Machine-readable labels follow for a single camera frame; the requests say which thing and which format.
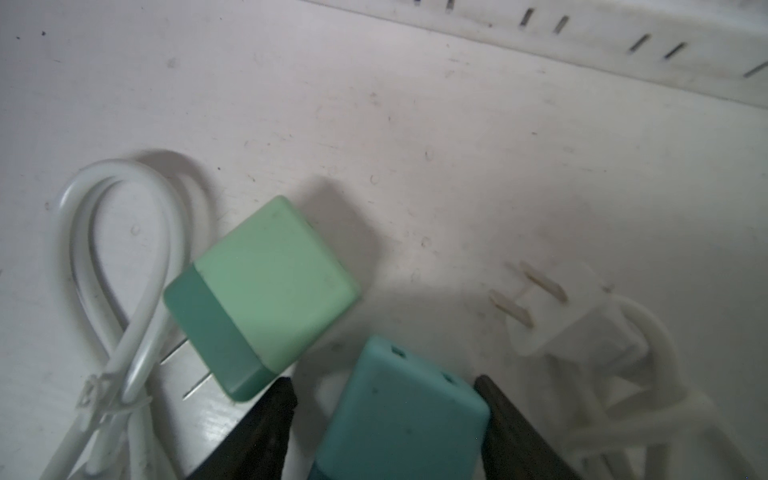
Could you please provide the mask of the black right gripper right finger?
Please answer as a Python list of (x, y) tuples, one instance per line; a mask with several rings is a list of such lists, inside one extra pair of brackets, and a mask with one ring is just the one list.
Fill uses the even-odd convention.
[(478, 376), (474, 389), (490, 409), (481, 450), (487, 479), (580, 479), (489, 376)]

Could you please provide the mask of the white multicolour power strip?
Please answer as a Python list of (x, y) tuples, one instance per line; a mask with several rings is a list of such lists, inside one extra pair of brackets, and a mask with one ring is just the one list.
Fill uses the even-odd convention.
[(764, 108), (764, 1), (355, 1), (326, 6)]

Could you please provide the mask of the green plug adapter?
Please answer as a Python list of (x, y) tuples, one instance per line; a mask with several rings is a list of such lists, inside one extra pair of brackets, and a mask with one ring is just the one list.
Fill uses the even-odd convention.
[(360, 296), (300, 210), (277, 196), (191, 262), (163, 300), (226, 395), (246, 402)]

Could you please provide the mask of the teal blue plug adapter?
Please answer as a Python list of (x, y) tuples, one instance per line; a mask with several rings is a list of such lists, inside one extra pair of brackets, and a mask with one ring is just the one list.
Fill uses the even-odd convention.
[(490, 420), (461, 378), (380, 337), (366, 342), (312, 479), (470, 479)]

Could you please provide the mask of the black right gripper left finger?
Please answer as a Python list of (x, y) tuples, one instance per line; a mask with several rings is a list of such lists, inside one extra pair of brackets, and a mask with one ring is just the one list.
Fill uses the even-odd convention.
[(278, 378), (191, 479), (280, 479), (298, 404), (293, 383)]

